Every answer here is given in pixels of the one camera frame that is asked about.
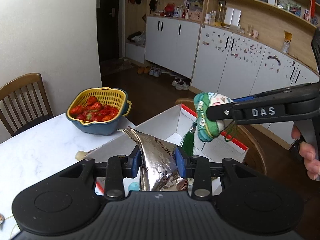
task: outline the marble table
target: marble table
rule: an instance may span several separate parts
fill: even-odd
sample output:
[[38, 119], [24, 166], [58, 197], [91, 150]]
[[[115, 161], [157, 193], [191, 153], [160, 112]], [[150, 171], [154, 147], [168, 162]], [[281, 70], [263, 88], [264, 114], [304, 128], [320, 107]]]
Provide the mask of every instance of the marble table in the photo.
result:
[[[135, 127], [121, 117], [117, 128], [128, 125]], [[122, 134], [84, 133], [61, 114], [0, 144], [0, 213], [8, 218], [0, 225], [0, 239], [19, 231], [11, 205], [20, 191], [76, 163], [78, 151], [88, 152]]]

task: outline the foil package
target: foil package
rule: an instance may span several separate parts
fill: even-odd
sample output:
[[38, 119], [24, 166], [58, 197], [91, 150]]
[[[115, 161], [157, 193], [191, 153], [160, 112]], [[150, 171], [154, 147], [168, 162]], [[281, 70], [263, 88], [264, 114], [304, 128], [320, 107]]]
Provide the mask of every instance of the foil package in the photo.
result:
[[120, 131], [136, 142], [141, 151], [140, 190], [188, 190], [188, 180], [181, 178], [173, 149], [176, 144], [139, 132], [130, 126]]

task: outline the white logo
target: white logo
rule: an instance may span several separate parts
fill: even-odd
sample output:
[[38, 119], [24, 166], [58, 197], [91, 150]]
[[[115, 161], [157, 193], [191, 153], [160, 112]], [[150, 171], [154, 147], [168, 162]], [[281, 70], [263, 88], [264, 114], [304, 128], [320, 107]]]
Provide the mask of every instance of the white logo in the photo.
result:
[[[274, 111], [274, 107], [269, 107], [269, 113], [270, 115], [274, 115], [276, 112]], [[267, 112], [264, 110], [264, 108], [261, 108], [260, 115], [268, 115]], [[258, 116], [259, 111], [257, 109], [252, 109], [252, 116]]]
[[163, 195], [159, 193], [159, 194], [157, 194], [157, 195], [154, 195], [154, 197], [157, 198], [157, 199], [159, 199], [159, 198], [162, 198]]

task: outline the ribbed gray panel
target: ribbed gray panel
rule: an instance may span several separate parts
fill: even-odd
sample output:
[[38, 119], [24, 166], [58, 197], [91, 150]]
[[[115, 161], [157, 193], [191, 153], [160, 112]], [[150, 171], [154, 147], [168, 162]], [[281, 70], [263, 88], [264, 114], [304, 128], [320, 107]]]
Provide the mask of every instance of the ribbed gray panel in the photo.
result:
[[35, 236], [28, 232], [15, 240], [302, 240], [295, 232], [254, 236], [225, 223], [208, 202], [195, 201], [186, 192], [135, 192], [108, 203], [86, 228], [65, 236]]

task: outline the human hand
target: human hand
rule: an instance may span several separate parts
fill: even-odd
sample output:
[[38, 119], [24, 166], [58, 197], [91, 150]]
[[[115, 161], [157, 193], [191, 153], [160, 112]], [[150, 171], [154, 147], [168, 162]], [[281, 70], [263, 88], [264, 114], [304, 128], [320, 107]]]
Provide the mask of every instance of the human hand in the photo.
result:
[[[294, 125], [292, 127], [292, 139], [299, 139], [301, 136], [300, 131]], [[307, 174], [310, 179], [315, 180], [320, 174], [320, 161], [316, 160], [315, 148], [306, 142], [301, 142], [299, 145], [299, 154], [304, 158], [304, 166], [307, 169]]]

